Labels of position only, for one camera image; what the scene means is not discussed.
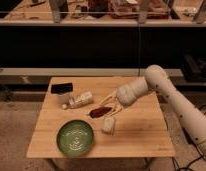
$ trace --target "green bowl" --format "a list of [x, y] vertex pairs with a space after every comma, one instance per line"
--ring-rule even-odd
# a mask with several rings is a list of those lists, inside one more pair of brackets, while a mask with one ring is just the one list
[[93, 144], [94, 132], [82, 120], [72, 120], [63, 125], [57, 134], [57, 146], [67, 157], [78, 157], [88, 152]]

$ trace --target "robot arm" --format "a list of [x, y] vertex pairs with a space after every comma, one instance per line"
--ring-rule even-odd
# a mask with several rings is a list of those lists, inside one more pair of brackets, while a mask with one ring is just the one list
[[116, 90], [118, 102], [132, 105], [139, 97], [151, 91], [160, 92], [177, 114], [180, 124], [206, 157], [206, 117], [174, 87], [167, 73], [158, 65], [146, 69], [145, 77], [125, 84]]

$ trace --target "small cup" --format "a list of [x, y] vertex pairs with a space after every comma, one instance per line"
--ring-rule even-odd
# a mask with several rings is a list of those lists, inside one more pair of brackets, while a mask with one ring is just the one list
[[59, 103], [61, 105], [63, 104], [69, 104], [69, 99], [70, 99], [70, 93], [63, 93], [63, 94], [57, 94], [57, 97], [58, 97], [58, 100], [59, 100]]

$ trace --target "table leg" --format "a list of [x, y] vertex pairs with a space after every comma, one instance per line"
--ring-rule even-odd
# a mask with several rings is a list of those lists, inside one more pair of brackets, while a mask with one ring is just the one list
[[151, 157], [150, 160], [148, 161], [147, 159], [146, 164], [142, 167], [142, 171], [148, 171], [150, 169], [150, 167], [152, 166], [152, 164], [155, 162], [156, 158], [155, 157]]
[[50, 165], [50, 167], [54, 170], [54, 171], [62, 171], [63, 169], [60, 169], [52, 159], [50, 158], [46, 158], [45, 161]]

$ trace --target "floor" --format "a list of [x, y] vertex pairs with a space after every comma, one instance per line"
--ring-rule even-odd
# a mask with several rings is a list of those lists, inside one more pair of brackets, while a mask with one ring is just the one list
[[[197, 107], [206, 104], [206, 93], [183, 92]], [[0, 91], [0, 171], [51, 171], [43, 159], [28, 159], [26, 152], [35, 122], [38, 118], [45, 92], [13, 91], [7, 99]], [[169, 104], [158, 95], [161, 109], [176, 150], [175, 159], [180, 167], [185, 167], [199, 156], [193, 145], [189, 145]], [[57, 161], [61, 168], [69, 171], [137, 171], [145, 163], [144, 159], [78, 159], [66, 162]], [[199, 160], [191, 168], [206, 171], [206, 162]], [[159, 158], [153, 163], [151, 171], [174, 171], [171, 158]]]

